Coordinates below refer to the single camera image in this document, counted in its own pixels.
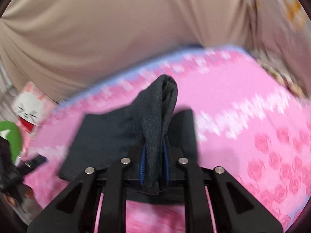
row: plush toy face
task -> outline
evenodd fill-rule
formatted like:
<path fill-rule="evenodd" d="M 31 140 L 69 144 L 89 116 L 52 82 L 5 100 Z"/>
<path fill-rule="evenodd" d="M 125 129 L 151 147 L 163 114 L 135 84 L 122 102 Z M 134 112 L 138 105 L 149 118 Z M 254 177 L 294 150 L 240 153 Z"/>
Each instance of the plush toy face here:
<path fill-rule="evenodd" d="M 28 82 L 24 90 L 13 103 L 13 110 L 29 133 L 34 131 L 51 112 L 49 99 L 32 82 Z"/>

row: white star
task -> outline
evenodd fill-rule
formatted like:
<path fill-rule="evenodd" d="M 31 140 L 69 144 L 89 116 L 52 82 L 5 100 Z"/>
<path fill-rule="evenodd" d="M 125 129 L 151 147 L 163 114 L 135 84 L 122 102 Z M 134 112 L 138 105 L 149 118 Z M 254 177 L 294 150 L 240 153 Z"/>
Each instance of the white star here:
<path fill-rule="evenodd" d="M 10 133 L 11 130 L 3 130 L 0 131 L 0 137 L 3 137 L 4 139 L 7 139 L 7 135 Z"/>

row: folded cloth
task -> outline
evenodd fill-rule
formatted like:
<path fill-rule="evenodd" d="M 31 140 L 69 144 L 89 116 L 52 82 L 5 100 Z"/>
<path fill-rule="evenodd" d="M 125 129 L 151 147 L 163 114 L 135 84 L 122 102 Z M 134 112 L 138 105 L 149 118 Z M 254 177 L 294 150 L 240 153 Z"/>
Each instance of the folded cloth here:
<path fill-rule="evenodd" d="M 104 115 L 86 115 L 60 177 L 73 180 L 88 166 L 98 170 L 107 168 L 115 160 L 127 156 L 131 147 L 145 143 L 143 192 L 159 194 L 162 143 L 166 134 L 171 146 L 178 146 L 190 159 L 197 159 L 192 111 L 177 114 L 171 123 L 176 101 L 175 81 L 161 75 L 140 92 L 131 105 Z"/>

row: red mouth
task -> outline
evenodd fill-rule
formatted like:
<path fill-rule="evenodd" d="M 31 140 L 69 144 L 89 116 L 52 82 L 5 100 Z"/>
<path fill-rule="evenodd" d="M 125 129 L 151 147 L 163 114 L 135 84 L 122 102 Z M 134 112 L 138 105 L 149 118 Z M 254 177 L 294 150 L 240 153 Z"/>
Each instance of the red mouth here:
<path fill-rule="evenodd" d="M 32 129 L 34 128 L 34 125 L 28 121 L 26 121 L 24 118 L 19 117 L 19 120 L 21 121 L 21 124 L 24 125 L 28 133 L 32 132 Z"/>

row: pink mattress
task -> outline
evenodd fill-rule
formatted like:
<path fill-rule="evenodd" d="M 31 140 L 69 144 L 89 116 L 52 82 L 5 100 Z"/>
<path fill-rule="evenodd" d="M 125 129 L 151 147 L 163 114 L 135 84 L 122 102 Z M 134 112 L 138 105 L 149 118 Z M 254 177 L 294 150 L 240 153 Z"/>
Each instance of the pink mattress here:
<path fill-rule="evenodd" d="M 57 177 L 85 113 L 105 113 L 130 103 L 160 74 L 178 85 L 176 109 L 190 107 L 200 166 L 223 166 L 286 230 L 311 196 L 311 111 L 239 50 L 209 49 L 138 68 L 115 84 L 62 105 L 46 121 L 26 158 L 49 162 L 25 183 L 45 207 L 67 185 Z M 127 232 L 184 232 L 182 206 L 127 202 Z"/>

